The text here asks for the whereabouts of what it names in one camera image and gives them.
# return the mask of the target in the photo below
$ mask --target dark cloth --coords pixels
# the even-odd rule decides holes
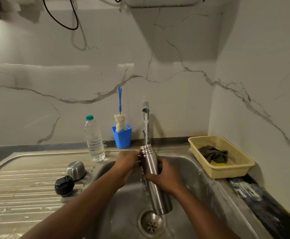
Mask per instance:
[[[216,163],[228,162],[228,151],[220,151],[219,149],[210,145],[201,147],[198,150],[205,157],[208,163],[210,163],[212,160]]]

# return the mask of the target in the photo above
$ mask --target beige basket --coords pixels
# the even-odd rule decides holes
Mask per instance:
[[[240,149],[235,145],[218,136],[199,136],[190,137],[188,141],[191,146],[191,151],[197,158],[200,165],[204,168],[206,173],[211,178],[233,178],[244,176],[247,174],[249,169],[255,165],[255,161],[245,155]],[[203,157],[203,155],[198,151],[199,148],[211,145],[220,150],[228,151],[228,162],[226,166],[213,166],[215,162],[211,164]]]

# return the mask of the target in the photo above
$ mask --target blue plastic cup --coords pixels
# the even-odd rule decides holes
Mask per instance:
[[[116,126],[112,127],[116,147],[118,148],[128,148],[131,145],[132,139],[132,128],[129,127],[127,124],[127,130],[123,130],[120,132],[116,132]]]

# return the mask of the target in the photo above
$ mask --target left hand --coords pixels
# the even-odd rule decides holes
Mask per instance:
[[[114,166],[110,169],[111,172],[118,176],[121,187],[126,184],[131,173],[140,169],[140,164],[137,162],[138,155],[139,151],[122,151],[119,153]]]

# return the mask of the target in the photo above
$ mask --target drain strainer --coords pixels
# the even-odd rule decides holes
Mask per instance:
[[[149,238],[155,238],[165,232],[166,216],[159,216],[153,210],[143,210],[137,220],[141,233]]]

